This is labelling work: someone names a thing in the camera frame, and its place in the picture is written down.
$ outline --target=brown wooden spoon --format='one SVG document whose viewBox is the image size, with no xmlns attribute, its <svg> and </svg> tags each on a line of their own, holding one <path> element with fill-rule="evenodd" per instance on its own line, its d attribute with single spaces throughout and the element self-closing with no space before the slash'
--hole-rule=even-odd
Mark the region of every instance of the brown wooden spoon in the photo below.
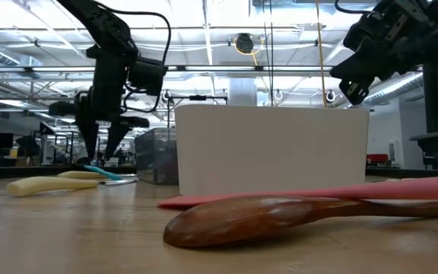
<svg viewBox="0 0 438 274">
<path fill-rule="evenodd" d="M 176 216 L 163 240 L 176 247 L 227 244 L 340 216 L 438 218 L 438 202 L 383 204 L 295 196 L 250 196 L 208 202 Z"/>
</svg>

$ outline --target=teal utensil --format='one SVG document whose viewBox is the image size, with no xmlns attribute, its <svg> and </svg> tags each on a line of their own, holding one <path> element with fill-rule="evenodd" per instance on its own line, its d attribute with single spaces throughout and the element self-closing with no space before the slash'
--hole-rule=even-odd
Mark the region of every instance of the teal utensil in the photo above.
<svg viewBox="0 0 438 274">
<path fill-rule="evenodd" d="M 103 175 L 104 177 L 109 178 L 111 180 L 116 180 L 116 181 L 122 180 L 122 178 L 120 176 L 118 176 L 112 172 L 105 171 L 102 168 L 98 168 L 95 166 L 84 166 L 84 167 L 92 172 L 99 173 L 99 174 Z"/>
</svg>

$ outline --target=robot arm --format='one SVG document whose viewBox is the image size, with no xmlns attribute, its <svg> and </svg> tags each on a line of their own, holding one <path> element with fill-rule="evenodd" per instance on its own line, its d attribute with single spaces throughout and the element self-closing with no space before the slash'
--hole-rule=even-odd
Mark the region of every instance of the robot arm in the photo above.
<svg viewBox="0 0 438 274">
<path fill-rule="evenodd" d="M 355 51 L 331 70 L 346 98 L 360 104 L 375 78 L 403 75 L 424 63 L 438 66 L 438 0 L 382 0 L 344 38 Z"/>
<path fill-rule="evenodd" d="M 94 0 L 57 0 L 72 13 L 94 38 L 96 45 L 86 56 L 96 59 L 92 87 L 78 94 L 73 104 L 50 105 L 51 115 L 75 116 L 91 160 L 96 148 L 99 126 L 96 121 L 109 121 L 106 157 L 110 157 L 126 133 L 136 126 L 148 127 L 147 119 L 121 116 L 123 87 L 127 81 L 148 95 L 159 95 L 166 69 L 161 61 L 146 59 L 132 39 L 129 26 Z"/>
</svg>

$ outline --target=red spatula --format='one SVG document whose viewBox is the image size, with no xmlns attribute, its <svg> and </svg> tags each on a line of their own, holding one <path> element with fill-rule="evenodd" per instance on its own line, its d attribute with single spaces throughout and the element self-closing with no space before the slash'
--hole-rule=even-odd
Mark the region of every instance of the red spatula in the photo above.
<svg viewBox="0 0 438 274">
<path fill-rule="evenodd" d="M 365 183 L 323 190 L 293 190 L 266 193 L 178 196 L 158 203 L 168 209 L 187 209 L 206 202 L 233 197 L 287 195 L 337 199 L 438 199 L 438 177 Z"/>
</svg>

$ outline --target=wooden table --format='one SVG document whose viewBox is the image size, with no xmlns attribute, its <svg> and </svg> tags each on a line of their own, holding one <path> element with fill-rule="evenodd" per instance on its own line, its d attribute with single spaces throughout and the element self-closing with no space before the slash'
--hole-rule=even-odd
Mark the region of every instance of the wooden table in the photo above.
<svg viewBox="0 0 438 274">
<path fill-rule="evenodd" d="M 438 220 L 333 218 L 243 247 L 182 250 L 162 241 L 174 186 L 6 195 L 0 273 L 437 273 Z"/>
</svg>

